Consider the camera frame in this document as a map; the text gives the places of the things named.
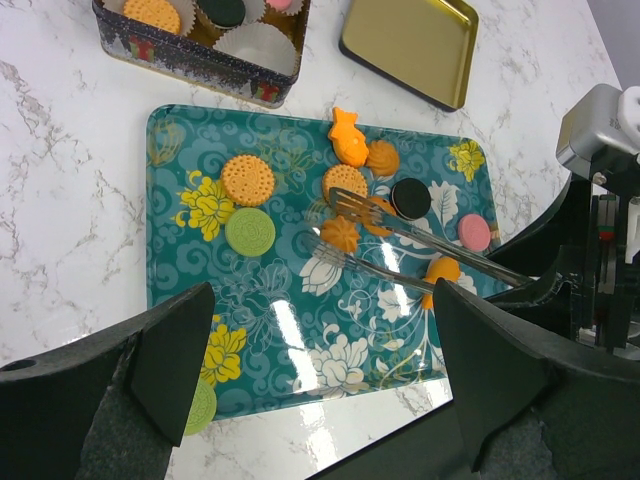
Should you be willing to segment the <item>orange dotted cookie packed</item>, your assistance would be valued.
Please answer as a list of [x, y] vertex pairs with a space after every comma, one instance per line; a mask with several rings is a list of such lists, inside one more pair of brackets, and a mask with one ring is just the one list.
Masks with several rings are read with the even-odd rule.
[[180, 16], [167, 0], [127, 0], [123, 5], [123, 14], [155, 28], [173, 34], [180, 33]]

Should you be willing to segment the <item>metal tongs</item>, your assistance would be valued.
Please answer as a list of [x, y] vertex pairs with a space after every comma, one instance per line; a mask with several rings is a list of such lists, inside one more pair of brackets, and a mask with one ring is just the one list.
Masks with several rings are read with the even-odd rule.
[[533, 281], [529, 276], [510, 270], [465, 247], [458, 246], [429, 233], [397, 216], [388, 215], [384, 211], [378, 210], [376, 205], [370, 203], [367, 198], [350, 191], [336, 187], [331, 188], [329, 203], [338, 215], [342, 215], [347, 220], [361, 224], [366, 211], [369, 211], [371, 214], [378, 212], [384, 217], [384, 227], [391, 229], [394, 234], [431, 248], [457, 260], [461, 264], [470, 266], [494, 279], [502, 281], [511, 287], [521, 287]]

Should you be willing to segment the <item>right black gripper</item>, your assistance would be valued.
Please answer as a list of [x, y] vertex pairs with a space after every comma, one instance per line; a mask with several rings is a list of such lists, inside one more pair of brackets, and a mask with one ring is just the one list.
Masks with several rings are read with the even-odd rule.
[[589, 330], [612, 353], [625, 348], [639, 318], [639, 253], [627, 247], [638, 225], [639, 163], [601, 149], [589, 165], [592, 172], [572, 174], [538, 219], [489, 254], [533, 281], [488, 300], [570, 340]]

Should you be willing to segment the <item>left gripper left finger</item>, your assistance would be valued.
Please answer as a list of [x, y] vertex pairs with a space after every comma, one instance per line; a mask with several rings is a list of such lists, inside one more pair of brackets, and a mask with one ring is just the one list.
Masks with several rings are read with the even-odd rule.
[[1, 369], [4, 479], [162, 479], [212, 323], [209, 283]]

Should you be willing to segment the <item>gold tin lid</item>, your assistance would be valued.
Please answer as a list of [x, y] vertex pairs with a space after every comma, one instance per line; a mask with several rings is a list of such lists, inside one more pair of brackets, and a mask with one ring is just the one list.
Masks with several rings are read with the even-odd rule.
[[445, 111], [466, 102], [479, 16], [464, 1], [353, 1], [348, 58]]

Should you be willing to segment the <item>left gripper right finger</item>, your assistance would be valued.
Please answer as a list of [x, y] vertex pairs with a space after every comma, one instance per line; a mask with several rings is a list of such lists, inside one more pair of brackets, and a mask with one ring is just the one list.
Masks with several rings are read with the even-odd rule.
[[452, 398], [323, 479], [635, 479], [639, 366], [439, 280]]

